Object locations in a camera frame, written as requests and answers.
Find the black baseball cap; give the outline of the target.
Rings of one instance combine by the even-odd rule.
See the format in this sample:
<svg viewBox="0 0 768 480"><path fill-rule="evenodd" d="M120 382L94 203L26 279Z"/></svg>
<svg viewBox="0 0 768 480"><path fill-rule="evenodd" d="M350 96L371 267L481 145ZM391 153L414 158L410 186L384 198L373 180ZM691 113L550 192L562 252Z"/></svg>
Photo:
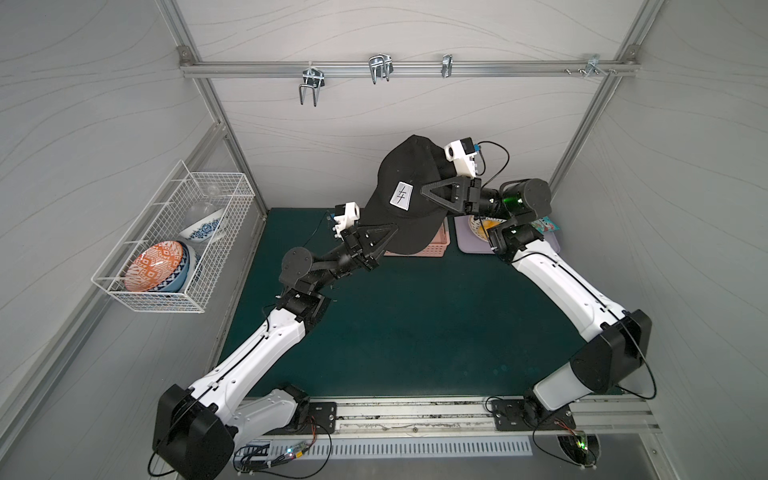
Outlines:
<svg viewBox="0 0 768 480"><path fill-rule="evenodd" d="M421 188L455 175L442 147L427 137L412 135L381 162L376 188L359 223L395 224L398 231L387 250L399 255L419 253L431 243L447 215L445 208L421 194Z"/></svg>

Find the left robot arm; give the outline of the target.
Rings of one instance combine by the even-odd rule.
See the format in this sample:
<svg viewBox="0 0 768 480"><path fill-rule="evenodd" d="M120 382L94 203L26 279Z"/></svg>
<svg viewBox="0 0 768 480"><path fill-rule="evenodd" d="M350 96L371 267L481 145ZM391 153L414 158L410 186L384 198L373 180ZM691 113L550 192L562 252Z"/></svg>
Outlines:
<svg viewBox="0 0 768 480"><path fill-rule="evenodd" d="M352 226L341 243L317 256L305 247L285 253L283 286L262 324L219 365L183 388L169 387L158 401L152 456L184 479L214 479L250 440L278 429L308 425L309 397L286 385L242 408L269 369L298 344L330 306L322 289L354 270L375 269L398 228Z"/></svg>

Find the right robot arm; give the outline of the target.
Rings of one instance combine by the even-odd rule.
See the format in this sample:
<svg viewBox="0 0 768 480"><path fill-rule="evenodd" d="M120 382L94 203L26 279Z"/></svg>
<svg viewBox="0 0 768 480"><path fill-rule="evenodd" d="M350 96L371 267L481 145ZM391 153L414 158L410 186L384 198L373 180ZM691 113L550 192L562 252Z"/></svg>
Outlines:
<svg viewBox="0 0 768 480"><path fill-rule="evenodd" d="M509 181L493 189L482 187L478 178L458 176L428 183L421 194L452 214L498 220L486 232L492 252L538 286L586 342L526 394L523 408L530 424L590 394L618 387L648 365L649 316L641 310L630 312L596 290L535 228L534 221L551 212L546 181Z"/></svg>

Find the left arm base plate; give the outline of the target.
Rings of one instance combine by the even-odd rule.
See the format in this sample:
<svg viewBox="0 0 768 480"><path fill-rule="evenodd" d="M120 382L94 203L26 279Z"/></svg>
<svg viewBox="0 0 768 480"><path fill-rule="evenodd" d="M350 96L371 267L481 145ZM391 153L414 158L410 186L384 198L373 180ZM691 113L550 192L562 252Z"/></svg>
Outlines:
<svg viewBox="0 0 768 480"><path fill-rule="evenodd" d="M269 431L268 435L310 435L312 426L334 433L337 407L338 404L331 401L304 401L287 425Z"/></svg>

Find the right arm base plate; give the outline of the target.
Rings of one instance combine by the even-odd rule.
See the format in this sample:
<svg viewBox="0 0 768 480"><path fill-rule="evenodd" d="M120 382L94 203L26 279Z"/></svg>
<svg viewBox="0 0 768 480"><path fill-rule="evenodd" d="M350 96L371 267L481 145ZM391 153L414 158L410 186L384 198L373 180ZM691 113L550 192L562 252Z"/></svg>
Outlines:
<svg viewBox="0 0 768 480"><path fill-rule="evenodd" d="M550 411L534 397L485 399L484 409L490 414L494 427L501 432L576 430L573 413L568 405Z"/></svg>

